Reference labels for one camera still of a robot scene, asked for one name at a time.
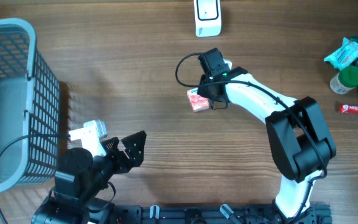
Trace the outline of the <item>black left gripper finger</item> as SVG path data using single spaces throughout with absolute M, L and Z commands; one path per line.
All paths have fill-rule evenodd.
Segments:
M 117 137 L 107 139 L 105 141 L 102 141 L 101 145 L 106 152 L 116 152 L 118 151 L 117 147 L 119 145 L 119 139 Z
M 140 167 L 144 161 L 144 147 L 147 134 L 145 131 L 139 131 L 121 139 L 125 152 L 129 157 L 131 167 Z

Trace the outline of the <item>orange Kleenex tissue pack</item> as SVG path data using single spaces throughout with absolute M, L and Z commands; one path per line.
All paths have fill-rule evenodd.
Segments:
M 209 109 L 209 100 L 197 94 L 197 91 L 197 88 L 187 91 L 187 97 L 189 99 L 192 110 L 194 112 L 198 112 Z

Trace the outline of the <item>red coffee sachet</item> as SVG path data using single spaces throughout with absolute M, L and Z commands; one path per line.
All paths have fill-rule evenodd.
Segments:
M 340 106 L 339 112 L 341 114 L 344 113 L 358 114 L 358 105 L 343 104 Z

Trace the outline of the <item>green lid white jar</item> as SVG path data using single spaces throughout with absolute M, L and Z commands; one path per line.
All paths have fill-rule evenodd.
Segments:
M 344 95 L 358 87 L 358 68 L 352 65 L 343 68 L 331 79 L 329 86 L 339 95 Z

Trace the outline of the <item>mint toilet tissue packet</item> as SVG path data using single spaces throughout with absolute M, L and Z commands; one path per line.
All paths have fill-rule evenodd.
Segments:
M 342 45 L 335 52 L 324 58 L 334 68 L 343 70 L 358 58 L 358 43 L 343 38 Z

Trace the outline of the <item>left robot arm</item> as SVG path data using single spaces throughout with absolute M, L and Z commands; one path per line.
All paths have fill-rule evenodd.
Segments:
M 32 223 L 114 223 L 115 204 L 95 196 L 108 187 L 114 174 L 128 173 L 144 160 L 147 134 L 139 131 L 123 139 L 101 143 L 105 156 L 75 147 L 64 153 L 55 173 L 55 186 L 34 213 Z

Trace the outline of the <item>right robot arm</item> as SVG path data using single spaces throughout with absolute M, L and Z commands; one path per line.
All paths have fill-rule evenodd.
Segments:
M 328 163 L 336 156 L 316 100 L 297 100 L 269 89 L 244 68 L 232 68 L 217 48 L 197 56 L 204 71 L 198 94 L 212 102 L 238 105 L 266 125 L 272 158 L 282 175 L 267 220 L 331 223 L 329 205 L 310 203 L 314 183 L 327 176 Z

